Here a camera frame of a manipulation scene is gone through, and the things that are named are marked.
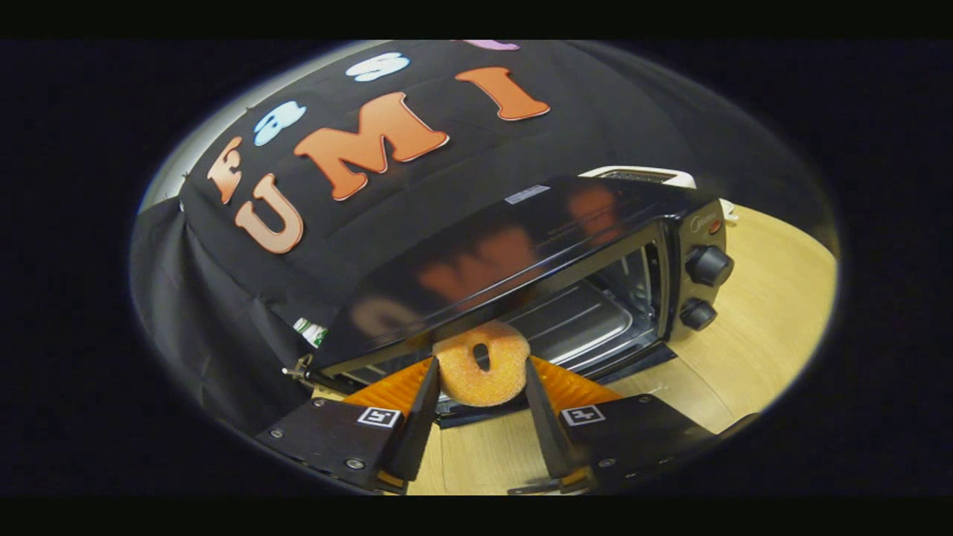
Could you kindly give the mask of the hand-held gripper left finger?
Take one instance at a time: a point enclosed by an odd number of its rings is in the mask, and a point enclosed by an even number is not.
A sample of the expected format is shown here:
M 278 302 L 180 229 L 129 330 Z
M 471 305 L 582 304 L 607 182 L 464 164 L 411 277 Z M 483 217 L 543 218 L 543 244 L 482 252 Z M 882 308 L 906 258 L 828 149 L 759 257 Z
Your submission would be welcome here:
M 418 478 L 440 393 L 435 357 L 342 401 L 314 397 L 256 441 L 348 489 L 405 494 Z

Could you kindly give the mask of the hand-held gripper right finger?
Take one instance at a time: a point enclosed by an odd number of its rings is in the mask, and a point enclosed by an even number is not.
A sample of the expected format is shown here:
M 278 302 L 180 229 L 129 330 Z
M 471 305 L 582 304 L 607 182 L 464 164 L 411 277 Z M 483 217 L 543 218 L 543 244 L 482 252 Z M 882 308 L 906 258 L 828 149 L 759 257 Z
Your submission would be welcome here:
M 544 464 L 563 494 L 625 494 L 712 447 L 717 435 L 653 395 L 622 396 L 538 357 L 526 399 Z

